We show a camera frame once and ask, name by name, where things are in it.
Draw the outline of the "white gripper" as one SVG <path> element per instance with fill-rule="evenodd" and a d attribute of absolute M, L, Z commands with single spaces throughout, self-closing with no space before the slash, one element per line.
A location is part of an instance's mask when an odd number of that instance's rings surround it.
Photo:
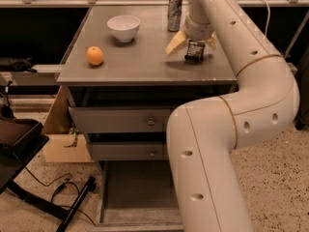
<path fill-rule="evenodd" d="M 178 31 L 171 42 L 166 46 L 168 56 L 186 47 L 187 38 L 194 41 L 207 40 L 208 46 L 216 50 L 215 35 L 211 22 L 207 17 L 193 18 L 190 14 L 185 16 L 183 31 Z"/>

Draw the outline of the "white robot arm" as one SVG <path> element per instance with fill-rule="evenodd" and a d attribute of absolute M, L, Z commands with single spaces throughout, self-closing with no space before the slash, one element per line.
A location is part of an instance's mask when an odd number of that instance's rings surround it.
<path fill-rule="evenodd" d="M 229 154 L 263 142 L 295 118 L 299 91 L 280 52 L 235 0 L 191 0 L 237 78 L 235 93 L 176 108 L 167 151 L 184 232 L 253 232 Z"/>

